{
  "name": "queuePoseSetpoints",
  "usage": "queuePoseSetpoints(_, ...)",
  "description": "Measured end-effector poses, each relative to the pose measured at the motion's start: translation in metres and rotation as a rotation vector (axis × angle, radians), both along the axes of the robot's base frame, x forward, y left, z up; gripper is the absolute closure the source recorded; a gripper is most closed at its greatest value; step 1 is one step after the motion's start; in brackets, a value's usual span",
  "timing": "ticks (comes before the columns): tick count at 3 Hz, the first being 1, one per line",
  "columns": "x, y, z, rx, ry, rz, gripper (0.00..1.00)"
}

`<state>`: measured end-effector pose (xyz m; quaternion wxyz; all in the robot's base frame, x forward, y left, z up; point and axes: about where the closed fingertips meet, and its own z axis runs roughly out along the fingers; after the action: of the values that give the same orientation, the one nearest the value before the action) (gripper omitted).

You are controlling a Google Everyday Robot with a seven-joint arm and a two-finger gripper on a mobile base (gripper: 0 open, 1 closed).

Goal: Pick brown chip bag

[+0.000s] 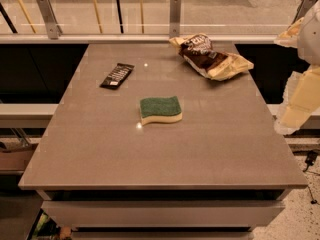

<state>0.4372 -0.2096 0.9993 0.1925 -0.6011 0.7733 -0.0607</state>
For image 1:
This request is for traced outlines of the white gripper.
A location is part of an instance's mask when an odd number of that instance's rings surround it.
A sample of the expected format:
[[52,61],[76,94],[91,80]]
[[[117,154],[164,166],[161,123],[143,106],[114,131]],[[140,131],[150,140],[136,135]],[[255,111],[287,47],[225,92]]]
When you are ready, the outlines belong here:
[[314,64],[303,73],[293,71],[287,80],[274,129],[278,134],[290,135],[320,107],[320,0],[304,18],[280,33],[274,43],[282,47],[297,47],[299,58]]

